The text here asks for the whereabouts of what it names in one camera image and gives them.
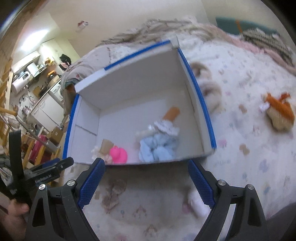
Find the person's left hand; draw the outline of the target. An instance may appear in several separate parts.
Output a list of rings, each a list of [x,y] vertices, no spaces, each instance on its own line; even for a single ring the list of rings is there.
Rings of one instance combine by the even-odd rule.
[[[7,213],[1,214],[1,228],[4,234],[11,240],[24,240],[27,229],[25,215],[30,210],[29,206],[12,199],[7,210]]]

